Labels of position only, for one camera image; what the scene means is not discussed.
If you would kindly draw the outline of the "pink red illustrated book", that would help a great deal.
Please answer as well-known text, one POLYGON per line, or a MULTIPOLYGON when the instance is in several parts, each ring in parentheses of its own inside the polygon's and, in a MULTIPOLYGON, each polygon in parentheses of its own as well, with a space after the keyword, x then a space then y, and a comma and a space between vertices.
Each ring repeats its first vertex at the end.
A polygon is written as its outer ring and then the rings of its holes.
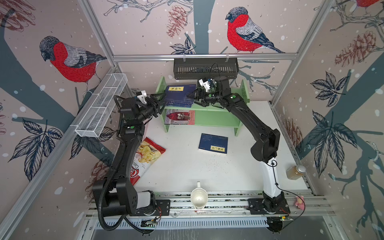
POLYGON ((165 125, 194 125, 195 111, 167 110, 165 125))

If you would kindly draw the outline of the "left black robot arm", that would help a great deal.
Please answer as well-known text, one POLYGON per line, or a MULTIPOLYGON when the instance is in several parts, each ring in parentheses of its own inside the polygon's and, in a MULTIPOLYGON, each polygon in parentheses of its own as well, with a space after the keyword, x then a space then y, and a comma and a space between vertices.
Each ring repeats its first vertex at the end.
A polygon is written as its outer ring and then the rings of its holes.
POLYGON ((145 124, 162 114, 165 94, 123 98, 115 95, 119 125, 116 139, 120 142, 117 154, 106 177, 96 181, 92 192, 99 218, 133 215, 136 212, 156 210, 156 200, 151 191, 137 192, 131 183, 131 169, 135 155, 142 143, 145 124))

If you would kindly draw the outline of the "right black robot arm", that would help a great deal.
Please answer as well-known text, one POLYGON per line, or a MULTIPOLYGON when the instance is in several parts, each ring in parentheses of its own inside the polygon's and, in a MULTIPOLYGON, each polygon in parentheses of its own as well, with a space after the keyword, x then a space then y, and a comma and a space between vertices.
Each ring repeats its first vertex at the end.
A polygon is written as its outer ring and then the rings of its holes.
POLYGON ((201 107, 209 105, 216 107, 219 104, 241 121, 256 141, 251 147, 251 155, 262 163, 264 198, 278 197, 281 191, 278 190, 274 167, 277 165, 276 157, 281 136, 279 130, 273 130, 263 123, 247 106, 243 97, 232 92, 228 79, 221 81, 201 79, 198 81, 197 89, 188 94, 188 98, 193 99, 195 104, 201 107))

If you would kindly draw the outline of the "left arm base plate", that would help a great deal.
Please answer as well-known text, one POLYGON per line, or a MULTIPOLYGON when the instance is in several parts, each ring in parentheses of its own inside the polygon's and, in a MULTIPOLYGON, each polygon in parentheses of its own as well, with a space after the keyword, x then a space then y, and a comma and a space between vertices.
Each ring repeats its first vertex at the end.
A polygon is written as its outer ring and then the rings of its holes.
POLYGON ((159 217, 160 215, 169 216, 171 209, 171 201, 170 200, 156 200, 156 206, 151 208, 150 210, 144 210, 144 208, 136 210, 135 213, 131 214, 131 216, 135 217, 159 217))

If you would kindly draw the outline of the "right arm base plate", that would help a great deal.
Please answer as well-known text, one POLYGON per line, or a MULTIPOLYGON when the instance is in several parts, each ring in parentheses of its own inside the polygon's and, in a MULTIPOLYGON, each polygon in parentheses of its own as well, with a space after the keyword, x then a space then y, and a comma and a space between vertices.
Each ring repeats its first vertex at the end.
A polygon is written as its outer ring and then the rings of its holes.
POLYGON ((266 201, 264 199, 248 199, 247 210, 251 215, 289 215, 291 213, 286 199, 266 201))

